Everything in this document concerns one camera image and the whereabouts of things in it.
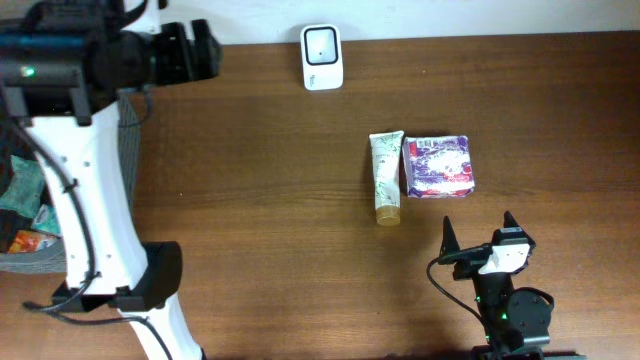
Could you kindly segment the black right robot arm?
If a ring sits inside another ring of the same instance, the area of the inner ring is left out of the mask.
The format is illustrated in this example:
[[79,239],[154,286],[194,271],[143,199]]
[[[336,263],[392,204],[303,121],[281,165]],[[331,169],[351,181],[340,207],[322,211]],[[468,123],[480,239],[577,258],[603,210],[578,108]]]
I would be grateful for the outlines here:
[[[551,340],[549,326],[554,298],[531,287],[516,288],[512,277],[528,266],[536,242],[515,220],[504,213],[503,225],[488,243],[463,249],[452,223],[443,218],[443,237],[438,256],[427,265],[431,284],[443,295],[470,312],[481,324],[487,344],[471,350],[472,359],[581,359],[576,352],[545,352]],[[455,281],[470,280],[477,308],[472,309],[437,283],[434,265],[451,265]]]

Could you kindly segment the teal tissue packet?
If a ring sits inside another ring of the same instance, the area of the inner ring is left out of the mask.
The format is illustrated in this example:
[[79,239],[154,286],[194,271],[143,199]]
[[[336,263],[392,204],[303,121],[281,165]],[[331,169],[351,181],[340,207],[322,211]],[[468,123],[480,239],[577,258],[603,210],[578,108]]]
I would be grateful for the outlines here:
[[37,232],[60,237],[61,230],[55,209],[51,205],[43,204],[33,219],[31,228]]

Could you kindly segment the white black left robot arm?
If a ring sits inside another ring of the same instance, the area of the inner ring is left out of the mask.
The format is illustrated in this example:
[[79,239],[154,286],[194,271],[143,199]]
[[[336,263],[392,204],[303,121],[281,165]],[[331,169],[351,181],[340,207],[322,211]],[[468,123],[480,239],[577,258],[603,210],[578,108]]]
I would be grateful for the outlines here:
[[40,1],[1,23],[3,124],[35,153],[67,275],[33,313],[73,325],[115,308],[151,359],[201,359],[178,289],[182,251],[141,242],[119,158],[124,93],[214,78],[222,49],[204,19],[162,23],[161,1]]

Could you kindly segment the white cream tube gold cap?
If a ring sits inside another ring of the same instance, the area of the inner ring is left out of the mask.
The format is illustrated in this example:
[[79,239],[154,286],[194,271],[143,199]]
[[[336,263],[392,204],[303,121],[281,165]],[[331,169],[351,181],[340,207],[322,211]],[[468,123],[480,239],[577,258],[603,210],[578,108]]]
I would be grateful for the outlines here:
[[401,222],[399,168],[403,137],[402,130],[369,136],[375,217],[381,226],[395,226]]

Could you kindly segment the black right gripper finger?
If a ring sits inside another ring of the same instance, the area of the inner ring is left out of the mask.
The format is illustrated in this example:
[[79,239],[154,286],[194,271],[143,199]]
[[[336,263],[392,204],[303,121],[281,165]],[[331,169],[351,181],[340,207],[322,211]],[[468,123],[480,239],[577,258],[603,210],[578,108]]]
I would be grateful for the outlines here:
[[446,256],[456,253],[460,250],[452,223],[448,216],[443,218],[443,236],[440,247],[440,256]]
[[519,228],[520,225],[515,220],[514,216],[510,211],[505,211],[503,216],[503,227],[504,228]]

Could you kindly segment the teal snack bag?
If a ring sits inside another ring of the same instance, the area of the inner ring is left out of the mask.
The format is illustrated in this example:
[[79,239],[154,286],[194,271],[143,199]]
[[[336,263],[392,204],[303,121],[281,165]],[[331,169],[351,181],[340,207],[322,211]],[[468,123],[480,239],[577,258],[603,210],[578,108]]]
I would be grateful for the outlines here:
[[1,195],[1,209],[16,212],[33,219],[41,207],[41,195],[45,179],[36,161],[11,156],[13,177],[7,190]]

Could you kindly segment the purple tissue pack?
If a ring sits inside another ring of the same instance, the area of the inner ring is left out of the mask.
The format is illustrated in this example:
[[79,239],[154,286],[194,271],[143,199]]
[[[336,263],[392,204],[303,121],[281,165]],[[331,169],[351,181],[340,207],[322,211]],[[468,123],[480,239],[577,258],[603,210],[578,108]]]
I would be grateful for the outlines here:
[[461,198],[475,190],[465,135],[406,137],[402,155],[411,198]]

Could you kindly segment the orange tissue packet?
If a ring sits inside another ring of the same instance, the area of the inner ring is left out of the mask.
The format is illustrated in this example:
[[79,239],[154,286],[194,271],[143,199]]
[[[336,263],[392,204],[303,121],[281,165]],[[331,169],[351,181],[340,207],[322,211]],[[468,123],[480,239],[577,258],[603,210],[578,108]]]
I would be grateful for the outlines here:
[[55,236],[35,231],[20,230],[10,245],[8,252],[34,253],[55,245],[59,239]]

